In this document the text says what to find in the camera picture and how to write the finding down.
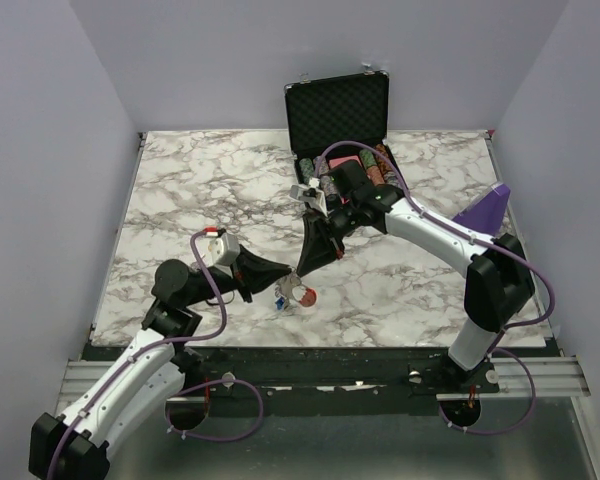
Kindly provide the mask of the red-handled metal keyring tool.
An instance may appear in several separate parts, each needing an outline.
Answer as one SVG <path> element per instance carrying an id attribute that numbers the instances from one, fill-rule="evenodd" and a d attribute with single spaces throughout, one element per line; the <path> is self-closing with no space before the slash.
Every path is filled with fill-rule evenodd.
<path id="1" fill-rule="evenodd" d="M 305 285 L 293 287 L 291 293 L 293 300 L 304 308 L 313 307 L 317 301 L 316 291 Z"/>

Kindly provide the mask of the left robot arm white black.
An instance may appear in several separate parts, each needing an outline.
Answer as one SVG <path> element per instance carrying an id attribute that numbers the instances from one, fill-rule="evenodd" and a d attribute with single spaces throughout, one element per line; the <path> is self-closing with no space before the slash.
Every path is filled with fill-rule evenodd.
<path id="1" fill-rule="evenodd" d="M 232 264 L 192 269 L 171 259 L 155 272 L 141 329 L 114 364 L 60 414 L 42 414 L 31 430 L 28 469 L 39 479 L 103 479 L 122 443 L 175 393 L 194 393 L 202 380 L 185 345 L 201 321 L 194 304 L 237 291 L 251 301 L 291 267 L 245 248 Z"/>

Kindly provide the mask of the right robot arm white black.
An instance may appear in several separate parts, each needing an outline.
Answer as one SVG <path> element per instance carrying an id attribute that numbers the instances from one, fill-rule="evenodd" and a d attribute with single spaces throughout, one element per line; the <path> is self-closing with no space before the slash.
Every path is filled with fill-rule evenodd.
<path id="1" fill-rule="evenodd" d="M 373 184 L 354 161 L 329 175 L 344 201 L 333 210 L 327 209 L 316 178 L 290 189 L 291 198 L 308 207 L 297 274 L 305 276 L 341 259 L 345 237 L 360 227 L 413 243 L 452 267 L 465 280 L 468 318 L 449 347 L 450 361 L 439 371 L 447 389 L 465 390 L 504 326 L 535 293 L 519 240 L 510 234 L 494 239 L 429 213 L 403 190 Z"/>

